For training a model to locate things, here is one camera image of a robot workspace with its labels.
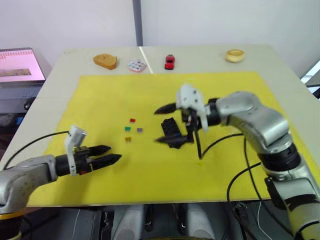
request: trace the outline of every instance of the yellow mat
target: yellow mat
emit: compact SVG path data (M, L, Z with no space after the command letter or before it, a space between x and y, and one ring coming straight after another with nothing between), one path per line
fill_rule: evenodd
M232 177L246 168L242 136L227 139L198 159L195 144L181 149L169 148L154 139L163 136L161 122L174 117L182 133L180 111L153 115L160 106L175 102L183 83L203 92L204 99L224 97L235 91L255 93L261 102L284 113L261 77L255 72L203 74L135 74L82 76L56 131L76 125L87 131L83 145L108 145L111 153L122 154L115 164L82 176L64 176L57 182L39 187L30 197L29 206L78 206L132 203L224 201ZM125 126L131 127L125 132ZM299 151L319 180L315 160L297 135L291 131ZM215 140L238 133L233 127L212 126L200 131L204 149ZM46 154L65 153L65 135L54 137ZM132 137L131 143L125 137ZM248 146L253 165L259 161ZM269 198L261 166L253 169L263 198ZM233 200L257 199L249 175L241 176L231 189Z

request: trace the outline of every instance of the monitor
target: monitor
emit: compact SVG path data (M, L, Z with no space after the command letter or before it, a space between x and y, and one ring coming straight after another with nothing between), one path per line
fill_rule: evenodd
M45 80L32 48L0 49L0 84Z

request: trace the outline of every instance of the white table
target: white table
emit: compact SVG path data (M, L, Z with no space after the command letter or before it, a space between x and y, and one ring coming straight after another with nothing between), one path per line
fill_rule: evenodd
M245 60L234 64L226 62L225 52L238 48L245 51ZM144 59L149 68L134 73L127 68L132 59ZM118 66L108 70L94 64L92 58L101 53L118 57ZM145 46L77 48L64 51L53 68L36 100L12 139L3 159L5 161L30 141L54 133L69 99L77 88L81 75L160 74L165 57L173 54L176 59L171 73L206 72L258 72L280 102L297 132L320 164L320 104L292 70L267 45L214 45L214 46ZM18 154L12 165L30 157L41 156L50 139L43 139Z

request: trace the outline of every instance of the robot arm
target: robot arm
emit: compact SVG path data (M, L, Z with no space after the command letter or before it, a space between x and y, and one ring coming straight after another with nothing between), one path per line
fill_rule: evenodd
M29 196L58 177L86 174L116 163L121 155L103 155L109 146L80 147L86 132L73 126L65 141L67 154L30 158L0 171L0 239L19 239L19 228Z
M201 93L187 84L177 93L175 104L163 106L155 113L167 114L176 109L181 109L182 121L189 130L192 122L204 131L214 125L238 128L257 152L268 175L265 183L271 200L287 210L295 239L320 239L319 187L293 143L288 121L280 113L244 91L204 104ZM170 136L162 137L160 142L166 140L173 142Z

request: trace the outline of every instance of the red toy car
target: red toy car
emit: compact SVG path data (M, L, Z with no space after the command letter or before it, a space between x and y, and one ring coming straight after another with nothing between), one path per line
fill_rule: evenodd
M169 54L165 57L164 68L168 70L172 70L175 67L175 57L172 54Z

